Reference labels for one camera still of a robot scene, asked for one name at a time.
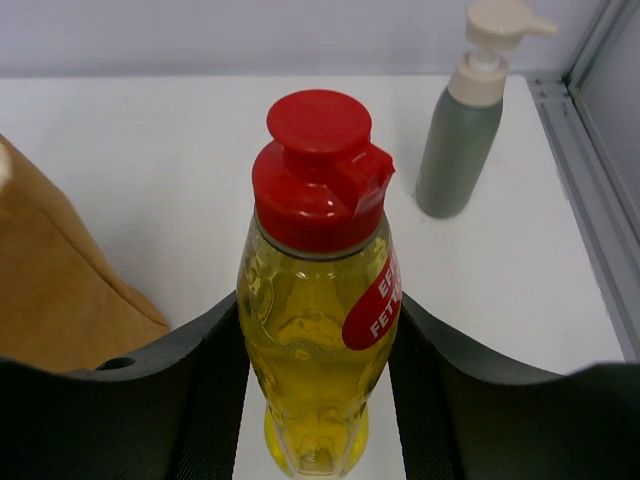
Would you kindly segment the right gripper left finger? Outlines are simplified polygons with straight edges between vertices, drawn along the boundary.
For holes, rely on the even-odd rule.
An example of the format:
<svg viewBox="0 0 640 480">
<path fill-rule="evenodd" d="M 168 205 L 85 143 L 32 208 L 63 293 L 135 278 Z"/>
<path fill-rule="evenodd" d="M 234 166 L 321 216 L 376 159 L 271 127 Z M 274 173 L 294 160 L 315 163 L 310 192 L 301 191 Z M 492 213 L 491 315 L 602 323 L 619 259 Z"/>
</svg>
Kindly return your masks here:
<svg viewBox="0 0 640 480">
<path fill-rule="evenodd" d="M 94 370 L 1 362 L 5 479 L 228 479 L 249 360 L 236 298 Z"/>
</svg>

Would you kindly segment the yellow dish soap red cap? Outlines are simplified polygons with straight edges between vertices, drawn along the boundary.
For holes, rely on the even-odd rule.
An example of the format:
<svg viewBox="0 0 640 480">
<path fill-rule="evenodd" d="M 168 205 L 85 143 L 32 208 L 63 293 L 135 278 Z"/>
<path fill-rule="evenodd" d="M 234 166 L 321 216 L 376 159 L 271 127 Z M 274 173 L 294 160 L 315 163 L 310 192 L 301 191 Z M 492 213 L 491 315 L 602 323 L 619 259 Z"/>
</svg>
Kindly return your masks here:
<svg viewBox="0 0 640 480">
<path fill-rule="evenodd" d="M 293 479 L 338 479 L 363 454 L 368 399 L 402 303 L 384 212 L 392 157 L 367 109 L 302 90 L 276 101 L 252 167 L 239 323 L 266 400 L 267 448 Z"/>
</svg>

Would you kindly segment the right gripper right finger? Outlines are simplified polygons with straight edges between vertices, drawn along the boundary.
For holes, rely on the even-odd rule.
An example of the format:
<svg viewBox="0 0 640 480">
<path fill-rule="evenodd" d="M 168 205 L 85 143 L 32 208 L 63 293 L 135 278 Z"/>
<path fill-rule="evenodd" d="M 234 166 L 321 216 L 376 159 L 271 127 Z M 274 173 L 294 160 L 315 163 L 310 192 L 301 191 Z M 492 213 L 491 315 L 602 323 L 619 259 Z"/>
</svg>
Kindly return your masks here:
<svg viewBox="0 0 640 480">
<path fill-rule="evenodd" d="M 500 354 L 405 297 L 389 358 L 410 479 L 635 479 L 639 367 L 569 375 Z"/>
</svg>

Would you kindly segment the grey pump bottle beige cap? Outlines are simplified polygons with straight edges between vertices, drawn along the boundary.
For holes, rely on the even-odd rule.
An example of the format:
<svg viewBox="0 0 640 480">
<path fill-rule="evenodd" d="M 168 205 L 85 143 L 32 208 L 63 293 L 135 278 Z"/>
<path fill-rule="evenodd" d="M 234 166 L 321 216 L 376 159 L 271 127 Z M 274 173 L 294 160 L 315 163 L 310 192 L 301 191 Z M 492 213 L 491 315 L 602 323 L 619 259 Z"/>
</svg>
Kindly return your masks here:
<svg viewBox="0 0 640 480">
<path fill-rule="evenodd" d="M 440 95 L 416 182 L 421 210 L 437 219 L 469 203 L 496 137 L 509 63 L 502 53 L 526 35 L 553 36 L 557 25 L 523 1 L 475 1 L 466 10 L 464 52 Z"/>
</svg>

